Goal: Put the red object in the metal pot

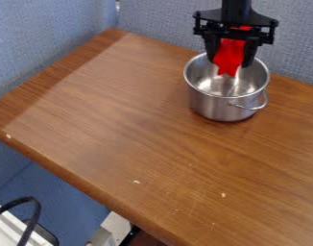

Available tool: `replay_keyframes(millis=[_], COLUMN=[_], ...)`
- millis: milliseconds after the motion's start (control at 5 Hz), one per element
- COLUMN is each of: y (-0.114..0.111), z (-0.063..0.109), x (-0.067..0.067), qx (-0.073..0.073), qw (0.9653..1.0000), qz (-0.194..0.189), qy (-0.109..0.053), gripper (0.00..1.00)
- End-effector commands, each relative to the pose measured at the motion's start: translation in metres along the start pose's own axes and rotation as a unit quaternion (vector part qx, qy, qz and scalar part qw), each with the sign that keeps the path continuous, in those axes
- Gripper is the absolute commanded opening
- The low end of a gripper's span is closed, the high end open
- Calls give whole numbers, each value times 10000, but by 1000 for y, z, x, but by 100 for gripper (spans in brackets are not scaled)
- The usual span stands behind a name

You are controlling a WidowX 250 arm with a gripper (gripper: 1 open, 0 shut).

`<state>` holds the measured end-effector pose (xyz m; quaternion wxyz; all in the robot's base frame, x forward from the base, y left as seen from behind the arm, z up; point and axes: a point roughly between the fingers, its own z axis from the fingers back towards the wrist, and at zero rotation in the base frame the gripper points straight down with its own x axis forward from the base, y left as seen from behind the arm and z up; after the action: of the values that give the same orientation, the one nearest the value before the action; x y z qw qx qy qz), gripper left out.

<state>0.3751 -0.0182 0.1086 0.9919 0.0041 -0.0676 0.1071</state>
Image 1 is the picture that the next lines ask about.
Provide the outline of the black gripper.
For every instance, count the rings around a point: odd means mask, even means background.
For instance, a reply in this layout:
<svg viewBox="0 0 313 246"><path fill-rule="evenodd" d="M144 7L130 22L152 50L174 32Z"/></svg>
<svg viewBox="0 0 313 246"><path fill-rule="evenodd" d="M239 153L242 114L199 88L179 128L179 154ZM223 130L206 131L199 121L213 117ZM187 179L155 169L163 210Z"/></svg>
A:
<svg viewBox="0 0 313 246"><path fill-rule="evenodd" d="M278 21L253 10L251 0L222 0L219 9L195 11L194 34L203 37L207 59L213 62L221 38L246 40L241 67L251 65L259 44L274 42Z"/></svg>

